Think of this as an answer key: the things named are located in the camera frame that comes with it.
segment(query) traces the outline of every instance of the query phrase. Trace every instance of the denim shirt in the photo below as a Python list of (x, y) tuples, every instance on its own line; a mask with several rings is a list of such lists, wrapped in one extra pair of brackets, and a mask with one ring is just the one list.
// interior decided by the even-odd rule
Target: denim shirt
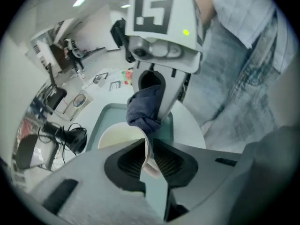
[(220, 23), (246, 48), (261, 34), (277, 12), (277, 40), (273, 67), (282, 73), (298, 49), (298, 38), (273, 0), (213, 0)]

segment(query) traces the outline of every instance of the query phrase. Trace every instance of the person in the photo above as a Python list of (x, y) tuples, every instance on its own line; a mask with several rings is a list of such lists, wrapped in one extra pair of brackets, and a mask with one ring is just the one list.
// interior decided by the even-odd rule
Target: person
[[(77, 44), (75, 41), (71, 40), (70, 42), (73, 43), (73, 45), (75, 45), (77, 47)], [(77, 64), (80, 65), (80, 67), (82, 68), (83, 71), (85, 71), (85, 68), (81, 62), (81, 59), (76, 57), (72, 50), (70, 49), (70, 46), (69, 46), (69, 42), (68, 40), (65, 40), (64, 41), (64, 45), (65, 45), (65, 48), (64, 48), (64, 53), (65, 53), (65, 59), (67, 59), (69, 57), (69, 59), (72, 61), (73, 63), (73, 66), (74, 66), (74, 69), (77, 73), (80, 73), (79, 69), (77, 68)]]
[(196, 3), (203, 27), (211, 26), (183, 104), (207, 149), (241, 153), (278, 127), (267, 92), (296, 54), (298, 40), (272, 0)]

